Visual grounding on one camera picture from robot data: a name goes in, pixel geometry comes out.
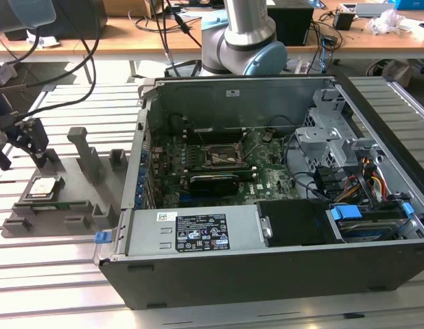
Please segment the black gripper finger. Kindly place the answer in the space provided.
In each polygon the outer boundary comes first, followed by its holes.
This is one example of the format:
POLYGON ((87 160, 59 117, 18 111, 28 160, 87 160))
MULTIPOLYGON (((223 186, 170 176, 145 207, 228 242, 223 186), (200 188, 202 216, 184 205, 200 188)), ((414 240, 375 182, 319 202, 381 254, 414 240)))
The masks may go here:
POLYGON ((5 144, 0 144, 0 169, 7 171, 10 168, 11 161, 3 152, 5 144))
POLYGON ((16 127, 15 145, 29 154, 38 168, 43 168, 49 139, 39 118, 22 121, 16 127))

